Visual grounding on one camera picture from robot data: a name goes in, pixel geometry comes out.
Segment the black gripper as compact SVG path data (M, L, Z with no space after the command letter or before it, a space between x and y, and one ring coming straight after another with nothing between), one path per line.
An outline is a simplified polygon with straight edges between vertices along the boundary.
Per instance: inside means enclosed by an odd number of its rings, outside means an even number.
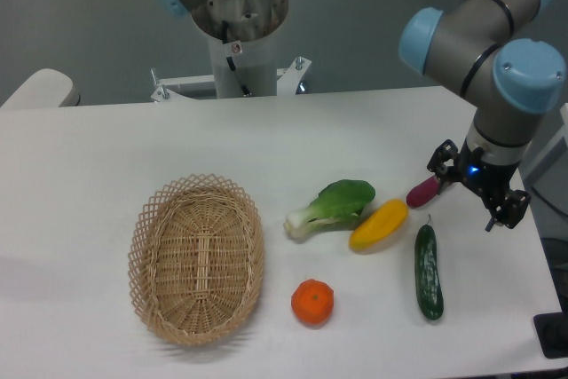
M485 230L490 232L495 225L515 228L524 218L531 195L524 190L511 190L509 183L517 169L517 163L495 165L482 159L485 150L471 149L463 142L459 152L455 143L447 139L430 157L427 170L437 180L437 195L451 184L461 182L480 197L490 213Z

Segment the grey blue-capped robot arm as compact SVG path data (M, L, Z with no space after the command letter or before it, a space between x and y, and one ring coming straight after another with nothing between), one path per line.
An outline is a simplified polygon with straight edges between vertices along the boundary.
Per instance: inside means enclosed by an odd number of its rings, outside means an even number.
M175 16L190 15L209 40L217 96L293 95L308 69L297 59L279 73L269 41L288 0L158 0ZM515 227L529 194L509 182L566 79L562 55L515 33L551 0L462 0L454 12L418 11L399 39L400 59L476 109L462 147L444 142L428 168L438 186L459 182L490 213L490 225Z

